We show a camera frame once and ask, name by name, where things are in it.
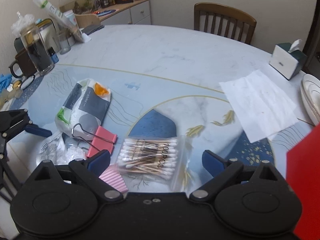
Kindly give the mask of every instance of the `stack of plates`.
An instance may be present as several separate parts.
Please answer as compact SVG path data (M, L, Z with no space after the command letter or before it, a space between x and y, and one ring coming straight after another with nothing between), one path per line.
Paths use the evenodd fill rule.
M304 107L312 122L317 125L320 122L320 80L306 74L301 81L300 90Z

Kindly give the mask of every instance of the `white plate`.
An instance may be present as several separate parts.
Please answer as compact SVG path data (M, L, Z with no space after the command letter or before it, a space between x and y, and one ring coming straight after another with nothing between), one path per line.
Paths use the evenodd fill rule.
M304 84L304 92L308 101L311 103L311 108L314 108L320 116L320 80L316 77L306 74L302 80Z
M312 111L312 109L311 109L311 107L310 107L310 105L308 103L308 99L306 98L306 95L304 93L302 85L300 87L300 91L301 91L301 97L302 97L303 105L304 105L304 107L305 107L305 109L306 109L311 121L314 123L314 125L317 125L319 123L319 121L318 121L315 113Z

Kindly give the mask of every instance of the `blue gripper pad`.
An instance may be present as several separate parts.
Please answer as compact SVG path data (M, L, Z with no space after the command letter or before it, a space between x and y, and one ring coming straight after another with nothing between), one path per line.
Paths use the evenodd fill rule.
M99 177L110 165L110 153L108 150L102 150L97 153L99 156L92 156L89 160L87 169Z
M217 176L227 167L227 161L212 151L205 150L202 154L202 166L213 176Z
M40 128L39 126L37 126L35 124L28 124L28 125L26 125L26 127L24 129L27 133L32 133L32 134L46 137L46 138L48 138L52 135L52 132L50 130Z

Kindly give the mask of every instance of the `gold line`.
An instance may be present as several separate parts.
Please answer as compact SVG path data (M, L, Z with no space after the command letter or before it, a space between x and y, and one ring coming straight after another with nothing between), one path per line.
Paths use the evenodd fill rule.
M301 119L299 119L299 118L297 118L297 119L300 120L300 121L303 121L303 122L305 122L305 123L307 123L307 124L310 124L310 125L313 126L313 127L315 127L315 125L312 124L312 123L309 123L309 122L307 122L307 121L301 120Z
M89 68L105 69L105 70L112 70L112 71L117 71L117 72L124 72L124 73L142 75L142 76L146 76L146 77L153 77L153 78L159 78L159 79L163 79L163 80L169 80L169 81L173 81L173 82L178 82L178 83L181 83L181 84L190 85L190 86L194 86L194 87L199 87L199 88L203 88L203 89L207 89L207 90L211 90L211 91L215 91L215 92L224 94L224 92L219 91L219 90L216 90L216 89L207 88L207 87L202 87L202 86L198 86L198 85L194 85L194 84L190 84L190 83L187 83L187 82L183 82L183 81L179 81L179 80L174 80L174 79L170 79L170 78L158 77L158 76L153 76L153 75L144 74L144 73L137 73L137 72L133 72L133 71L113 69L113 68L102 68L102 67L93 67L93 66L74 65L74 64L60 64L60 63L57 63L56 65L61 65L61 66L75 66L75 67L89 67Z
M223 101L223 102L229 103L228 101L226 101L226 100L224 100L224 99L221 99L221 98L216 98L216 97L212 97L212 96L201 96L201 95L191 95L191 96L181 96L181 97L171 98L171 99L168 99L168 100L166 100L166 101L163 101L163 102L161 102L161 103L159 103L159 104L151 107L151 108L150 108L149 110L147 110L143 115L141 115L141 116L139 117L139 119L130 127L130 129L129 129L129 131L127 132L127 134L126 134L125 137L127 137L127 136L129 135L129 133L131 132L132 128L139 122L139 120L140 120L143 116L145 116L145 114L147 114L148 112L150 112L152 109L154 109L154 108L156 108L156 107L158 107L158 106L160 106L160 105L162 105L162 104L165 104L165 103L167 103L167 102L170 102L170 101L173 101L173 100L176 100L176 99L180 99L180 98L188 98L188 97L213 98L213 99L217 99L217 100L221 100L221 101Z
M7 143L7 145L9 145L9 147L11 148L12 152L14 153L14 155L18 158L18 160L22 163L22 165L27 169L27 171L29 171L29 173L31 174L32 172L29 170L29 168L24 164L24 162L19 158L18 154L14 151L14 149L12 148L12 146Z

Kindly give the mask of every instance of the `small bottle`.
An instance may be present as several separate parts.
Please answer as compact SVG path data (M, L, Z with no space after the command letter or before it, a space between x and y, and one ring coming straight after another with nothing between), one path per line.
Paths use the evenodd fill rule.
M59 59L58 59L58 56L57 56L56 52L54 51L53 47L50 47L48 49L48 53L49 53L53 63L56 64L59 61Z

